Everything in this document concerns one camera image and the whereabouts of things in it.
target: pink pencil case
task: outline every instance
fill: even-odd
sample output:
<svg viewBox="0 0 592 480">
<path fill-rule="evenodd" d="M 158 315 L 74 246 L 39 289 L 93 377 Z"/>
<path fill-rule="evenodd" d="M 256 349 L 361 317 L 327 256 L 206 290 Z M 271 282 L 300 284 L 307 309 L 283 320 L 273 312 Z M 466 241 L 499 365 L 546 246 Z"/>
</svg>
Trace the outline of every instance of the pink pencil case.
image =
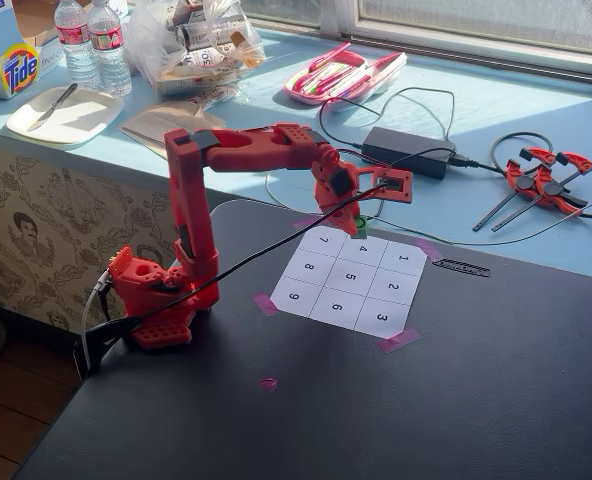
<svg viewBox="0 0 592 480">
<path fill-rule="evenodd" d="M 285 92 L 309 105 L 318 105 L 333 97 L 364 101 L 374 93 L 386 90 L 407 60 L 404 53 L 392 53 L 370 66 L 360 55 L 347 51 L 349 45 L 342 44 L 316 57 L 308 68 L 285 83 Z M 348 102 L 334 100 L 328 105 L 332 109 L 351 106 Z"/>
</svg>

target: green object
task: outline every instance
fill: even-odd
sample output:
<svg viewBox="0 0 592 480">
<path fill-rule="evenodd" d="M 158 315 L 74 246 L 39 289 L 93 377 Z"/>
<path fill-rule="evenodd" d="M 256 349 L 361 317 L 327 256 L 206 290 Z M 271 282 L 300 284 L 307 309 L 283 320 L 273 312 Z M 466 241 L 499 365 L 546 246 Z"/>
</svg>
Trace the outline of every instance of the green object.
<svg viewBox="0 0 592 480">
<path fill-rule="evenodd" d="M 367 217 L 360 215 L 354 218 L 354 222 L 358 231 L 356 235 L 352 235 L 352 238 L 365 240 L 367 238 Z"/>
</svg>

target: light blue windowsill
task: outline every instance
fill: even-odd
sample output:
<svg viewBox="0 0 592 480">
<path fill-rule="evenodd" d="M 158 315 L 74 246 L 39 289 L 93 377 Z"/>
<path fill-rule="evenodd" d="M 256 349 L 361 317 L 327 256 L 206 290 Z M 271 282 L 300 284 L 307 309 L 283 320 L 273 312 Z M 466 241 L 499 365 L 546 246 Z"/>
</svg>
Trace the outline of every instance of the light blue windowsill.
<svg viewBox="0 0 592 480">
<path fill-rule="evenodd" d="M 229 128 L 296 122 L 321 131 L 316 118 L 318 108 L 290 100 L 281 89 L 288 77 L 336 43 L 269 31 L 263 31 L 262 35 L 268 59 L 240 82 L 247 99 L 216 105 L 210 113 L 223 118 Z M 387 53 L 368 47 L 352 47 L 352 50 L 369 60 Z M 10 138 L 12 134 L 6 131 L 4 124 L 11 113 L 42 90 L 68 82 L 61 66 L 29 90 L 11 100 L 0 100 L 0 148 L 142 187 L 165 189 L 166 162 L 117 130 L 125 119 L 162 101 L 139 76 L 133 77 L 133 91 L 127 97 L 121 115 L 98 137 L 83 145 L 64 150 Z M 380 109 L 391 93 L 409 86 L 446 89 L 456 94 L 456 114 L 450 137 L 459 152 L 471 158 L 489 162 L 489 148 L 498 136 L 532 130 L 549 137 L 556 151 L 577 152 L 592 160 L 591 86 L 410 56 L 397 84 L 383 96 L 371 99 L 369 106 Z M 422 106 L 400 98 L 392 102 L 378 125 L 440 138 L 441 126 L 423 106 L 446 124 L 450 114 L 449 97 L 428 92 L 408 92 L 407 96 Z M 361 142 L 372 126 L 372 117 L 369 112 L 352 110 L 327 115 L 326 126 L 340 138 Z M 529 144 L 540 145 L 536 140 Z M 501 164 L 504 165 L 510 157 L 518 159 L 518 152 L 525 145 L 520 141 L 504 144 L 498 152 Z M 347 160 L 364 166 L 349 156 Z M 555 177 L 566 177 L 572 168 L 557 166 Z M 264 174 L 225 174 L 206 169 L 205 182 L 207 187 L 215 190 L 272 202 L 265 191 Z M 280 170 L 272 174 L 270 187 L 284 203 L 302 210 L 314 210 L 312 185 L 311 174 L 307 171 Z M 592 172 L 574 180 L 569 187 L 575 196 L 592 202 Z M 473 232 L 472 225 L 508 192 L 509 187 L 502 177 L 480 169 L 450 169 L 443 181 L 416 175 L 413 203 L 388 202 L 382 218 L 463 242 L 510 240 L 562 218 L 557 211 L 535 207 L 500 232 L 491 232 L 491 226 L 497 223 L 493 220 L 499 221 L 523 205 L 521 200 L 515 199 L 483 230 Z M 362 211 L 371 214 L 375 208 L 373 201 L 365 202 Z M 377 222 L 373 225 L 389 228 Z M 536 238 L 516 244 L 468 248 L 592 275 L 592 220 L 572 219 Z"/>
</svg>

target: pink tape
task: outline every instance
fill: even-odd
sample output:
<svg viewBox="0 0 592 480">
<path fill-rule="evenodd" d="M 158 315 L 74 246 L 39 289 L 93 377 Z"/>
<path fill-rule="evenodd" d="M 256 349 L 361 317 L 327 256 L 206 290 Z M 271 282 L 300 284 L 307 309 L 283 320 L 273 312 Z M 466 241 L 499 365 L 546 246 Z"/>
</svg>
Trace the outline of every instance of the pink tape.
<svg viewBox="0 0 592 480">
<path fill-rule="evenodd" d="M 278 386 L 278 381 L 276 381 L 274 377 L 265 377 L 261 378 L 260 382 L 258 383 L 258 386 L 265 390 L 267 393 L 271 393 L 274 390 L 276 390 L 276 387 Z"/>
<path fill-rule="evenodd" d="M 274 315 L 278 315 L 280 311 L 274 305 L 271 298 L 266 293 L 255 293 L 252 297 L 260 311 L 263 312 L 268 317 L 273 317 Z"/>
<path fill-rule="evenodd" d="M 294 226 L 294 228 L 296 230 L 300 230 L 301 228 L 308 227 L 309 225 L 314 223 L 316 220 L 318 220 L 318 218 L 306 218 L 305 220 L 301 220 L 300 222 L 292 223 L 292 225 Z M 327 220 L 325 220 L 324 222 L 321 222 L 319 225 L 328 225 L 328 224 L 329 224 L 329 222 Z"/>
<path fill-rule="evenodd" d="M 420 340 L 421 338 L 422 337 L 420 336 L 420 333 L 418 333 L 415 329 L 406 328 L 398 335 L 394 335 L 392 338 L 383 339 L 376 345 L 378 345 L 378 348 L 380 348 L 383 353 L 391 353 L 394 350 L 398 350 L 399 348 L 409 345 L 410 343 Z"/>
<path fill-rule="evenodd" d="M 427 255 L 432 262 L 437 262 L 438 260 L 442 260 L 443 258 L 445 258 L 436 249 L 436 247 L 434 247 L 427 240 L 419 238 L 418 240 L 416 240 L 416 246 L 420 248 L 423 252 L 425 252 L 425 255 Z"/>
</svg>

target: window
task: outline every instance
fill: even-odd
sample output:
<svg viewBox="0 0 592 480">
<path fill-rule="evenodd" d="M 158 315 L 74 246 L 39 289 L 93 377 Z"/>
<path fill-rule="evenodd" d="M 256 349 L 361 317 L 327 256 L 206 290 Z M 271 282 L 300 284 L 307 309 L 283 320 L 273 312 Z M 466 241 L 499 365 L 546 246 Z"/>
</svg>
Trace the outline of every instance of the window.
<svg viewBox="0 0 592 480">
<path fill-rule="evenodd" d="M 359 15 L 592 53 L 592 0 L 360 0 Z"/>
<path fill-rule="evenodd" d="M 320 24 L 320 3 L 321 0 L 241 0 L 250 17 L 306 26 Z"/>
<path fill-rule="evenodd" d="M 592 0 L 241 1 L 251 17 L 320 28 L 326 36 L 592 81 Z"/>
</svg>

